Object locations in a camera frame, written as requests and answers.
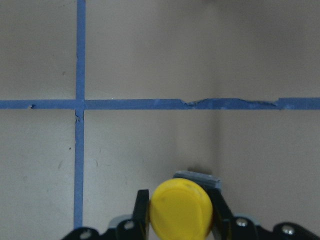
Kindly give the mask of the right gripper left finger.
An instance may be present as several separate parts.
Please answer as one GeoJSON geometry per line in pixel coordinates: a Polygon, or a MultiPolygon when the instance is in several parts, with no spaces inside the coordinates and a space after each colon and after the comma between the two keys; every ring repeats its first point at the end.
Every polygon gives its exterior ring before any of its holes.
{"type": "Polygon", "coordinates": [[[131,220],[134,223],[133,239],[148,240],[149,239],[149,201],[150,193],[148,189],[140,189],[137,192],[136,200],[132,212],[131,220]]]}

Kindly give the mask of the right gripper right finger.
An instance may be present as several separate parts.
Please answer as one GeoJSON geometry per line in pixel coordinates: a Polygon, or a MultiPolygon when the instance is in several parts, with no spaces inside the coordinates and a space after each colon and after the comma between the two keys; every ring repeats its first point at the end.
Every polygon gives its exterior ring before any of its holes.
{"type": "Polygon", "coordinates": [[[212,188],[207,191],[213,207],[211,232],[215,240],[234,239],[234,215],[224,200],[221,191],[212,188]]]}

